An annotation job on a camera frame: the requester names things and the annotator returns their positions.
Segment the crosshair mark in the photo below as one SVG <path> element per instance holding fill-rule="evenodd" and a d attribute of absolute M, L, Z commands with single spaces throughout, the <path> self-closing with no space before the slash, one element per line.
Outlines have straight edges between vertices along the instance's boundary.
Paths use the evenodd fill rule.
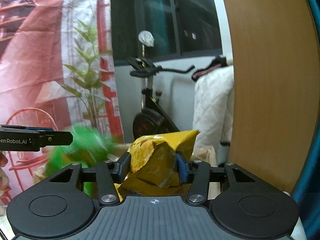
<path fill-rule="evenodd" d="M 151 200 L 149 202 L 151 202 L 152 204 L 156 205 L 156 204 L 159 204 L 159 202 L 161 202 L 161 201 L 159 201 L 157 199 L 153 199 L 153 200 Z"/>

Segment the blue curtain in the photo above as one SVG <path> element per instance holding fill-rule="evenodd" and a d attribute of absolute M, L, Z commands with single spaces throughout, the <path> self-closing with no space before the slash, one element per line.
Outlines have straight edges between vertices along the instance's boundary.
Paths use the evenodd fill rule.
<path fill-rule="evenodd" d="M 320 0 L 308 0 L 320 33 Z M 292 197 L 300 208 L 300 217 L 308 240 L 320 239 L 320 122 L 306 163 Z"/>

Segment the green fuzzy object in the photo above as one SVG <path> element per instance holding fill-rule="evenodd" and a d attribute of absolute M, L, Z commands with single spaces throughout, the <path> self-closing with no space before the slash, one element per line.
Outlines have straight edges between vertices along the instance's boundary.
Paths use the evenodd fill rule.
<path fill-rule="evenodd" d="M 56 146 L 49 153 L 46 176 L 50 176 L 71 163 L 81 163 L 83 168 L 93 167 L 108 159 L 114 150 L 110 136 L 102 137 L 96 129 L 74 126 L 69 130 L 73 135 L 70 146 Z M 85 182 L 84 192 L 93 196 L 95 183 Z"/>

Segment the circular pad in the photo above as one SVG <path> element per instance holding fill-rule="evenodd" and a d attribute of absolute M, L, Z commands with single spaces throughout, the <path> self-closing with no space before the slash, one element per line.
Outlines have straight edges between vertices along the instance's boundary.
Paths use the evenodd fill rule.
<path fill-rule="evenodd" d="M 15 234 L 38 239 L 61 238 L 90 221 L 95 213 L 91 198 L 62 184 L 50 188 L 34 186 L 12 199 L 7 217 Z"/>
<path fill-rule="evenodd" d="M 226 231 L 245 239 L 291 234 L 299 217 L 294 200 L 281 191 L 251 195 L 226 190 L 213 201 L 211 214 Z"/>
<path fill-rule="evenodd" d="M 272 199 L 263 196 L 245 197 L 239 202 L 241 210 L 252 217 L 267 217 L 276 211 L 276 204 Z"/>
<path fill-rule="evenodd" d="M 63 212 L 66 207 L 66 200 L 58 196 L 43 196 L 36 198 L 29 206 L 33 214 L 40 217 L 53 217 Z"/>

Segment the bike handlebar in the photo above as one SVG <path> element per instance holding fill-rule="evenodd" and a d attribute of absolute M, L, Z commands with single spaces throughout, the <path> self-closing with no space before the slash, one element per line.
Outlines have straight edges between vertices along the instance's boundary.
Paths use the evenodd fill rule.
<path fill-rule="evenodd" d="M 139 78 L 148 78 L 150 76 L 155 76 L 159 72 L 174 72 L 180 74 L 187 74 L 196 67 L 192 65 L 187 70 L 173 69 L 173 68 L 162 68 L 162 66 L 155 66 L 153 62 L 149 59 L 140 58 L 128 58 L 127 61 L 134 68 L 130 72 L 130 76 Z"/>
<path fill-rule="evenodd" d="M 179 74 L 187 74 L 196 67 L 192 65 L 187 70 L 179 70 L 179 69 L 173 69 L 173 68 L 162 68 L 161 66 L 155 67 L 155 68 L 143 68 L 140 70 L 133 70 L 130 72 L 130 76 L 132 77 L 139 77 L 139 78 L 148 78 L 150 76 L 154 76 L 159 72 L 174 72 Z"/>

